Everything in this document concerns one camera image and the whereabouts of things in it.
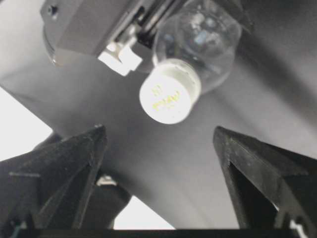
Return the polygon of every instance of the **white background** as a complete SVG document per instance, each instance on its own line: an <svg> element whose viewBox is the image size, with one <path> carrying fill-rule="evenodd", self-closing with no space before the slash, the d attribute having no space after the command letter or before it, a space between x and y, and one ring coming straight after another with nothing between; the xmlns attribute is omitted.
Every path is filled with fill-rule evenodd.
<svg viewBox="0 0 317 238"><path fill-rule="evenodd" d="M52 129L0 88L0 161L31 151ZM163 218L133 196L115 220L114 228L173 229Z"/></svg>

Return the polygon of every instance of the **screw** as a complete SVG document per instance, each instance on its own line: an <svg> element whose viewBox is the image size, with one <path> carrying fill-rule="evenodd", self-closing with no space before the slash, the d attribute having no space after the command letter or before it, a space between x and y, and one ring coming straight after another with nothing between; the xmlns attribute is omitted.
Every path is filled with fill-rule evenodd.
<svg viewBox="0 0 317 238"><path fill-rule="evenodd" d="M55 16L56 15L56 13L57 13L57 6L53 6L53 5L49 5L49 7L48 7L48 15L50 15L50 16Z"/></svg>

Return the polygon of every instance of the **black plastic part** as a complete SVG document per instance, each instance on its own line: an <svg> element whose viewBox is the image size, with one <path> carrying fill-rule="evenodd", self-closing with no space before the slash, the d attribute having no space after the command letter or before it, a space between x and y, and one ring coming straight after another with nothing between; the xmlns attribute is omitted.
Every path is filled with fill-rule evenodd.
<svg viewBox="0 0 317 238"><path fill-rule="evenodd" d="M317 236L317 161L216 128L213 138L241 228L303 225Z"/></svg>
<svg viewBox="0 0 317 238"><path fill-rule="evenodd" d="M1 235L30 217L35 228L80 228L105 149L105 128L97 126L0 162Z"/></svg>
<svg viewBox="0 0 317 238"><path fill-rule="evenodd" d="M118 185L95 185L81 228L87 230L112 229L114 219L130 199L131 195Z"/></svg>
<svg viewBox="0 0 317 238"><path fill-rule="evenodd" d="M20 238L295 238L290 230L22 231Z"/></svg>

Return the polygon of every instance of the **white bulb base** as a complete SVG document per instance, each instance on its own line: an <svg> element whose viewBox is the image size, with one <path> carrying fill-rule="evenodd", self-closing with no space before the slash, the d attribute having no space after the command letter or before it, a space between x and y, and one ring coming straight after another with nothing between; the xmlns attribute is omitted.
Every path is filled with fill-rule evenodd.
<svg viewBox="0 0 317 238"><path fill-rule="evenodd" d="M190 113L201 93L201 82L195 70L180 59L159 63L140 89L144 111L154 120L176 124Z"/></svg>

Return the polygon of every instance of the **clear glass bulb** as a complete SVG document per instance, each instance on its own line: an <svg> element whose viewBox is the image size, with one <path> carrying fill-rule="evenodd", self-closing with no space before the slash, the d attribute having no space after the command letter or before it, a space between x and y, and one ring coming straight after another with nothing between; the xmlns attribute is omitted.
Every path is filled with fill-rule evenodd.
<svg viewBox="0 0 317 238"><path fill-rule="evenodd" d="M148 115L162 123L178 123L185 119L200 94L219 86L229 76L240 36L240 24L214 1L188 1L157 32L153 56L156 67L140 91L141 104ZM170 87L167 84L174 80L181 86L171 89L172 83ZM147 99L142 95L145 90L151 91L153 85L161 87L160 82L166 87L166 90L161 88L160 97L157 93L153 98L146 94L148 100L162 105L155 111L153 104L145 103ZM170 94L183 91L182 87L186 93L179 98L190 99L187 107L177 105L181 100L169 100Z"/></svg>

